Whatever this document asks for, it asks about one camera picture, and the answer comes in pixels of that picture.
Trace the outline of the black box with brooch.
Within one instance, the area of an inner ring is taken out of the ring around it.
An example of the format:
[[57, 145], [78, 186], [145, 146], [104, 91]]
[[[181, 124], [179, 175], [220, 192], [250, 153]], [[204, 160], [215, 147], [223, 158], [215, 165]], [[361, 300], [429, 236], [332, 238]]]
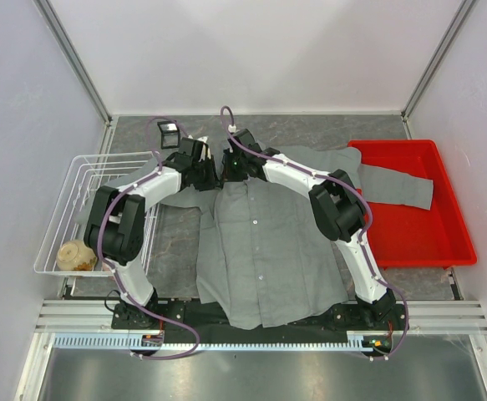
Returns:
[[162, 150], [178, 149], [180, 147], [181, 132], [176, 123], [168, 120], [157, 122], [160, 131], [160, 148]]

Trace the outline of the grey shirt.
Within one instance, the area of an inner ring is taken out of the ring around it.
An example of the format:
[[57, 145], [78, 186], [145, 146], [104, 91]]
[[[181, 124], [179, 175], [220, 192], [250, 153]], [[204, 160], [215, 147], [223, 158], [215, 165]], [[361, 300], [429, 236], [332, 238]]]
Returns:
[[[353, 147], [281, 146], [280, 152], [314, 170], [344, 170], [367, 202], [430, 210], [433, 181], [363, 165]], [[218, 302], [232, 326], [277, 327], [347, 300], [332, 244], [302, 195], [250, 178], [221, 190], [187, 188], [162, 204], [200, 209], [200, 301]]]

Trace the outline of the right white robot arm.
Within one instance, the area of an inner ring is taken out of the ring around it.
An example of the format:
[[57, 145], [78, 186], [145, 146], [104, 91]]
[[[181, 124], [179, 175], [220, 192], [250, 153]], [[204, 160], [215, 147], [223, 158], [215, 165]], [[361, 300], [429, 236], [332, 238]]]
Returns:
[[373, 214], [344, 170], [313, 170], [273, 148], [262, 149], [248, 129], [226, 129], [237, 166], [247, 175], [281, 185], [307, 198], [318, 230], [334, 242], [353, 279], [358, 318], [367, 328], [388, 320], [396, 304], [368, 243]]

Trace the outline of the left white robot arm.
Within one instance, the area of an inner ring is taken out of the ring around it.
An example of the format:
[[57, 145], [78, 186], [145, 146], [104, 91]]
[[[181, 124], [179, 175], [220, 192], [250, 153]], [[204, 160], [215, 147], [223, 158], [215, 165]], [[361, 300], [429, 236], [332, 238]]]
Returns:
[[139, 169], [100, 186], [90, 201], [84, 244], [108, 267], [121, 300], [132, 308], [130, 319], [141, 328], [159, 319], [157, 294], [148, 280], [141, 252], [147, 211], [187, 187], [216, 186], [216, 167], [207, 138], [184, 138], [179, 149], [158, 156]]

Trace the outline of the beige bowl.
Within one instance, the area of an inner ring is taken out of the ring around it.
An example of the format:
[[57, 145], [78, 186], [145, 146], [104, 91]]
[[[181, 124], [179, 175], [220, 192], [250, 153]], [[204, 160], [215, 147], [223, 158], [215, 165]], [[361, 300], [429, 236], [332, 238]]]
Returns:
[[62, 272], [90, 272], [98, 257], [81, 240], [67, 241], [58, 249], [56, 264]]

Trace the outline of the red plastic bin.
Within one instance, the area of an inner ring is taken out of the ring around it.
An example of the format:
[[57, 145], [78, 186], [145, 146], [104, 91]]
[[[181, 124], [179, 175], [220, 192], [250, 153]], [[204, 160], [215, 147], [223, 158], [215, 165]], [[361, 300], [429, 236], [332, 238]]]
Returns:
[[368, 240], [379, 267], [472, 266], [474, 245], [438, 148], [432, 140], [352, 140], [362, 163], [433, 181], [428, 210], [371, 202]]

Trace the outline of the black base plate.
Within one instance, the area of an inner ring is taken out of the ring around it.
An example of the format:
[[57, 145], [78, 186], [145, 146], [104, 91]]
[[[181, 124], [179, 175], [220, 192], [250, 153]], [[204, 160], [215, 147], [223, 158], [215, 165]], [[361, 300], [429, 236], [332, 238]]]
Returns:
[[[114, 306], [106, 306], [113, 313], [113, 329], [155, 330], [176, 340], [195, 342], [195, 336], [183, 327], [161, 322], [141, 312], [137, 307], [120, 300]], [[324, 313], [278, 327], [256, 327], [244, 330], [229, 324], [221, 306], [216, 303], [202, 304], [196, 299], [173, 300], [160, 298], [153, 306], [153, 312], [194, 328], [199, 336], [207, 339], [245, 339], [245, 340], [339, 340], [348, 331], [398, 332], [405, 328], [406, 312], [404, 305], [397, 304], [380, 318], [357, 303], [338, 303]]]

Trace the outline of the left aluminium frame post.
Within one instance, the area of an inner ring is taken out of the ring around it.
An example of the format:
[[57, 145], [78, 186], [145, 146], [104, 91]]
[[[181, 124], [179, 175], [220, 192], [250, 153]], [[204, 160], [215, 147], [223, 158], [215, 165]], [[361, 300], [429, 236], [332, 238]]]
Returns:
[[76, 78], [84, 88], [98, 115], [106, 125], [110, 125], [113, 119], [112, 115], [106, 107], [104, 101], [102, 100], [99, 91], [96, 89], [94, 81], [89, 76], [89, 73], [85, 68], [84, 63], [82, 62], [79, 53], [74, 47], [74, 44], [69, 37], [65, 26], [58, 16], [58, 13], [53, 7], [52, 2], [49, 0], [34, 0], [33, 3], [35, 4], [46, 24], [48, 25], [63, 55], [67, 59], [68, 64], [73, 70]]

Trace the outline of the aluminium frame post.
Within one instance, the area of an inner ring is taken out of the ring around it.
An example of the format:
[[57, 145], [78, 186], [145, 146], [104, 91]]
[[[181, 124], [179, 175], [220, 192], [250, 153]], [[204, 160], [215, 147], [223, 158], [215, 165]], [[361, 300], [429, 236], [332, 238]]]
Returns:
[[46, 24], [48, 25], [63, 55], [67, 59], [68, 64], [73, 70], [76, 78], [84, 88], [98, 115], [106, 125], [110, 125], [113, 119], [112, 115], [106, 107], [104, 101], [102, 100], [99, 91], [96, 89], [94, 81], [89, 76], [89, 73], [85, 68], [84, 63], [82, 62], [79, 53], [74, 47], [74, 44], [69, 37], [65, 26], [58, 16], [58, 13], [53, 7], [52, 2], [49, 0], [34, 0], [33, 3], [35, 4]]
[[442, 38], [429, 59], [424, 71], [416, 83], [413, 92], [409, 96], [405, 106], [401, 111], [402, 121], [407, 123], [419, 104], [422, 96], [431, 84], [434, 75], [439, 70], [446, 55], [454, 44], [455, 39], [459, 36], [462, 27], [465, 25], [469, 15], [472, 13], [477, 4], [477, 0], [462, 0], [457, 10], [451, 18], [448, 27], [445, 29]]

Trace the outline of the right aluminium frame post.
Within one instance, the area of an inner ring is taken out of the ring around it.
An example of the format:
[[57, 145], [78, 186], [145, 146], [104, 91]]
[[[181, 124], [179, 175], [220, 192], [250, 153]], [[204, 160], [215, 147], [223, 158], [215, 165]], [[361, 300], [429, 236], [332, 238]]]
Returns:
[[422, 96], [431, 84], [434, 75], [439, 70], [446, 55], [454, 44], [455, 39], [459, 36], [462, 27], [465, 25], [469, 15], [472, 13], [477, 4], [477, 0], [462, 0], [457, 10], [451, 18], [448, 27], [445, 29], [442, 38], [429, 59], [424, 71], [416, 83], [413, 92], [409, 96], [405, 106], [401, 111], [402, 121], [407, 123], [419, 104]]

